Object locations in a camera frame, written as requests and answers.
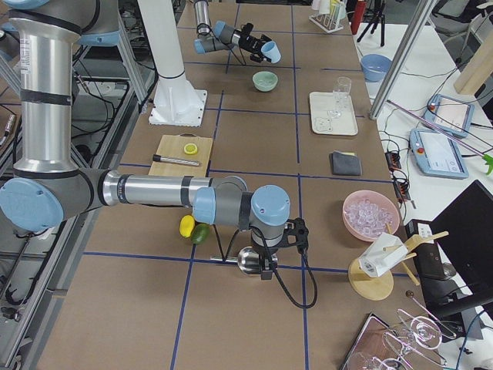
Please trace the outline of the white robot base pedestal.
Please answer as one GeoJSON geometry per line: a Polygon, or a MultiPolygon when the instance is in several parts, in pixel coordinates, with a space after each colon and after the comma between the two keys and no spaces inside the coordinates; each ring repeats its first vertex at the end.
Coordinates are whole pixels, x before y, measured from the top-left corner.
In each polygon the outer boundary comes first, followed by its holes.
{"type": "Polygon", "coordinates": [[[149,122],[200,126],[207,91],[195,89],[186,77],[172,2],[142,0],[138,5],[159,77],[149,122]]]}

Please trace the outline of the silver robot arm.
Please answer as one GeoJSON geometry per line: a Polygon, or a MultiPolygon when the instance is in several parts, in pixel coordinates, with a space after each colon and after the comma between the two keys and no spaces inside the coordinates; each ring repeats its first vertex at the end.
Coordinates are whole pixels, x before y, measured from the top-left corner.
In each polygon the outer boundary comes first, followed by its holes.
{"type": "Polygon", "coordinates": [[[156,177],[83,169],[71,158],[72,47],[115,45],[115,1],[10,1],[9,20],[20,36],[22,157],[1,188],[1,209],[17,227],[39,232],[99,207],[142,204],[188,207],[204,224],[251,233],[268,255],[308,248],[302,219],[290,219],[286,191],[249,191],[239,177],[156,177]]]}
{"type": "Polygon", "coordinates": [[[237,47],[240,51],[248,52],[254,62],[267,61],[274,64],[281,60],[280,50],[275,41],[264,34],[259,38],[254,36],[252,23],[248,22],[240,29],[235,29],[224,21],[217,21],[215,25],[211,25],[208,1],[194,1],[193,9],[197,34],[194,47],[197,54],[220,50],[232,52],[237,47]]]}

